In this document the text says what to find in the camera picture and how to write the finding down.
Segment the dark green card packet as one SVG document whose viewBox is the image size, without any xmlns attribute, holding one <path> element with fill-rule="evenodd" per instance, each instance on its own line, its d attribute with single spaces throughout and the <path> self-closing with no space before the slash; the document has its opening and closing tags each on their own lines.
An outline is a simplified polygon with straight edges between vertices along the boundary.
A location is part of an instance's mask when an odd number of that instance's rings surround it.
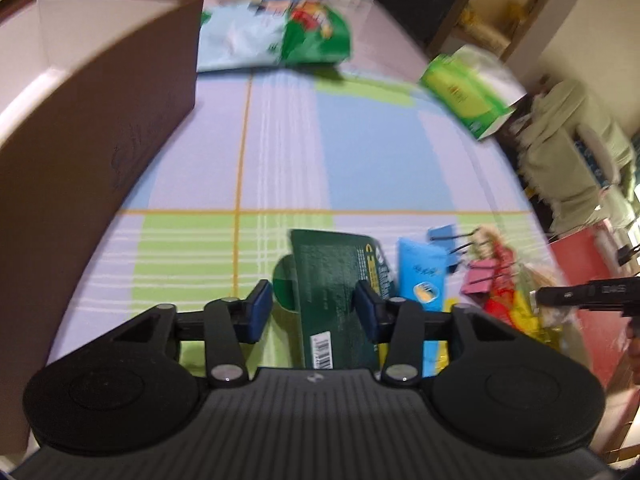
<svg viewBox="0 0 640 480">
<path fill-rule="evenodd" d="M 280 306 L 297 315 L 304 367 L 315 370 L 380 367 L 378 347 L 367 338 L 352 306 L 358 282 L 378 296 L 396 294 L 393 273 L 373 237 L 294 229 L 291 251 L 273 271 Z"/>
</svg>

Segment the red snack packet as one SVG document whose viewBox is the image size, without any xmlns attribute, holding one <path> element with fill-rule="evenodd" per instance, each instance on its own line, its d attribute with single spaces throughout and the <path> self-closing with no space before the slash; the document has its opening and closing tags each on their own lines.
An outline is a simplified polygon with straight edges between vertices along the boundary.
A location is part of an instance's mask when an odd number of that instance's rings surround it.
<svg viewBox="0 0 640 480">
<path fill-rule="evenodd" d="M 518 328 L 513 315 L 516 304 L 516 265 L 514 251 L 503 244 L 494 245 L 497 260 L 494 275 L 490 280 L 484 311 L 513 328 Z"/>
</svg>

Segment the brown cardboard box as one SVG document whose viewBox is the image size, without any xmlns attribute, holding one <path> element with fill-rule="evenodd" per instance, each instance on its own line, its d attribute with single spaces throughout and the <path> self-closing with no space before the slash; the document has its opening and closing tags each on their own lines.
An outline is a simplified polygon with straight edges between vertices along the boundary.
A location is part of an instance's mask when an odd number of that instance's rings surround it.
<svg viewBox="0 0 640 480">
<path fill-rule="evenodd" d="M 1 451 L 125 198 L 193 110 L 203 0 L 24 0 L 1 15 Z"/>
</svg>

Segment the pink binder clip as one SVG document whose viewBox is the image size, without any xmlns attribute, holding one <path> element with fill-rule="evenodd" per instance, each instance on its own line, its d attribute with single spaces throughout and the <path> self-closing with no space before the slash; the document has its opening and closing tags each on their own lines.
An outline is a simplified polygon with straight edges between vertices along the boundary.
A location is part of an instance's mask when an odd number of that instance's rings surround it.
<svg viewBox="0 0 640 480">
<path fill-rule="evenodd" d="M 490 296 L 515 288 L 513 268 L 497 259 L 474 260 L 466 267 L 461 292 L 466 296 Z"/>
</svg>

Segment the light blue snack bag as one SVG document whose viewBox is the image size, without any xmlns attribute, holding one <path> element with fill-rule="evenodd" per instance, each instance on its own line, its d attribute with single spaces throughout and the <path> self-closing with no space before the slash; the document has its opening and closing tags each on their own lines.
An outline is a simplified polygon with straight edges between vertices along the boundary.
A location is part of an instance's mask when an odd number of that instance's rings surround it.
<svg viewBox="0 0 640 480">
<path fill-rule="evenodd" d="M 322 2 L 300 0 L 283 12 L 242 2 L 202 12 L 196 71 L 334 65 L 351 55 L 347 23 Z"/>
</svg>

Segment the blue binder clip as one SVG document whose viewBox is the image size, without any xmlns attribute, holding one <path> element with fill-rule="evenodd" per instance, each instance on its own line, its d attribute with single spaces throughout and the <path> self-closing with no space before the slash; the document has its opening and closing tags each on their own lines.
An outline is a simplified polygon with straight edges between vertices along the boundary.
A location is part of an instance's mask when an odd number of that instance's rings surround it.
<svg viewBox="0 0 640 480">
<path fill-rule="evenodd" d="M 474 246 L 472 241 L 474 233 L 475 231 L 459 233 L 454 224 L 446 224 L 446 226 L 429 229 L 426 233 L 426 239 L 447 253 L 447 272 L 454 274 L 460 266 L 463 255 Z"/>
</svg>

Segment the yellow snack packet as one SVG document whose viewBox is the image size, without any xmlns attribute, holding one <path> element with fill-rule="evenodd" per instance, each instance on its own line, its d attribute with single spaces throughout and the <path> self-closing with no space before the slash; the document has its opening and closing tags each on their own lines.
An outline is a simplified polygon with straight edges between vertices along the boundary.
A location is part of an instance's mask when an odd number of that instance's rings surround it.
<svg viewBox="0 0 640 480">
<path fill-rule="evenodd" d="M 450 298 L 445 301 L 445 312 L 450 312 L 453 306 L 458 304 L 473 304 L 472 299 Z M 561 338 L 563 336 L 562 328 L 549 328 L 542 326 L 539 315 L 530 310 L 529 304 L 525 301 L 521 292 L 508 292 L 504 297 L 489 297 L 480 302 L 480 310 L 493 315 L 500 321 L 516 328 L 520 332 L 532 337 L 556 351 L 561 351 Z M 440 342 L 437 350 L 437 360 L 435 364 L 435 373 L 441 372 L 449 364 L 448 347 L 446 342 Z"/>
</svg>

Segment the blue tube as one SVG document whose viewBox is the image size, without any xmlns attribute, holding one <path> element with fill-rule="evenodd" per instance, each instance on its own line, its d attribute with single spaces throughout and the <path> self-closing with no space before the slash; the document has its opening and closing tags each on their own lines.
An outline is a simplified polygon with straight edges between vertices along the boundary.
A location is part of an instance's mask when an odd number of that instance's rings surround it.
<svg viewBox="0 0 640 480">
<path fill-rule="evenodd" d="M 445 307 L 448 252 L 432 243 L 410 238 L 398 240 L 398 278 L 401 297 L 413 300 L 424 311 Z"/>
</svg>

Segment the green tissue pack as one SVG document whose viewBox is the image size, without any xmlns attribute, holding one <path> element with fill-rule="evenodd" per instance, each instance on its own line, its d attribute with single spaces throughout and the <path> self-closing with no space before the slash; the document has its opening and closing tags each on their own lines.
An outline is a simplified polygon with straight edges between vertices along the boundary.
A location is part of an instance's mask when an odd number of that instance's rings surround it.
<svg viewBox="0 0 640 480">
<path fill-rule="evenodd" d="M 503 62 L 472 44 L 433 58 L 419 84 L 433 93 L 476 140 L 496 133 L 526 96 L 524 87 Z"/>
</svg>

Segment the red chair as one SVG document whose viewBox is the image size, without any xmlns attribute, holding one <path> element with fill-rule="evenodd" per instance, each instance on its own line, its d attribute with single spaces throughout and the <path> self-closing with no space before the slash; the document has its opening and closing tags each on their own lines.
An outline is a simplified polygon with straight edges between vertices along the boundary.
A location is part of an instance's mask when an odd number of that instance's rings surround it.
<svg viewBox="0 0 640 480">
<path fill-rule="evenodd" d="M 624 318 L 639 307 L 639 248 L 607 221 L 565 234 L 550 248 L 570 289 L 561 297 L 582 310 L 593 373 L 607 385 L 623 355 Z"/>
</svg>

